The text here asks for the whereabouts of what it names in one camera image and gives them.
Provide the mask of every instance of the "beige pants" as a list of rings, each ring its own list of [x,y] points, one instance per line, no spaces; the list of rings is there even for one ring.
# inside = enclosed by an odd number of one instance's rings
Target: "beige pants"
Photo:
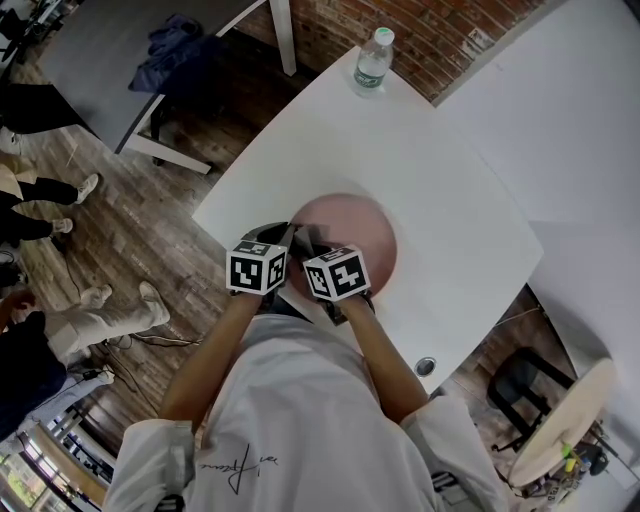
[[[82,294],[79,306],[67,311],[46,313],[45,334],[58,360],[68,364],[69,356],[89,345],[109,338],[146,331],[167,321],[166,310],[155,301],[143,301],[126,310],[102,309],[100,290]]]

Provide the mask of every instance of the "brick wall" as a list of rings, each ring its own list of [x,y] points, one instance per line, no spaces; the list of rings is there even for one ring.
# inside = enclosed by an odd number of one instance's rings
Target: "brick wall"
[[[291,0],[296,57],[323,71],[377,27],[396,33],[393,69],[427,99],[543,0]],[[268,3],[237,26],[276,45]]]

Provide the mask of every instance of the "dark blue cloth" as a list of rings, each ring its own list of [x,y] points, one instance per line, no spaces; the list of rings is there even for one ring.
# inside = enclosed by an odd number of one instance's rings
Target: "dark blue cloth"
[[[0,335],[0,442],[55,396],[67,378],[67,369],[49,349],[44,326],[44,313],[31,313]]]
[[[149,39],[149,58],[138,67],[129,89],[178,99],[201,94],[224,47],[220,40],[203,36],[200,24],[181,14],[171,16]]]

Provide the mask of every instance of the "white t-shirt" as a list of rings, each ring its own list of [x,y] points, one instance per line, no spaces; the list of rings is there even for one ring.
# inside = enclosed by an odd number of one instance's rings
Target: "white t-shirt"
[[[463,402],[436,398],[398,426],[362,356],[312,324],[260,316],[243,345],[199,451],[189,422],[127,429],[106,512],[151,512],[172,494],[198,512],[507,510]],[[459,483],[444,500],[440,471]]]

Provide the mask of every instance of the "shirt sleeve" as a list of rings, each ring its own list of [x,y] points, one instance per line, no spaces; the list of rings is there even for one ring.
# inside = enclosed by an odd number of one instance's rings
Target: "shirt sleeve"
[[[194,474],[190,421],[147,420],[127,429],[104,512],[153,512]]]
[[[462,400],[437,397],[407,416],[400,426],[432,474],[451,473],[480,510],[508,510],[505,485]]]

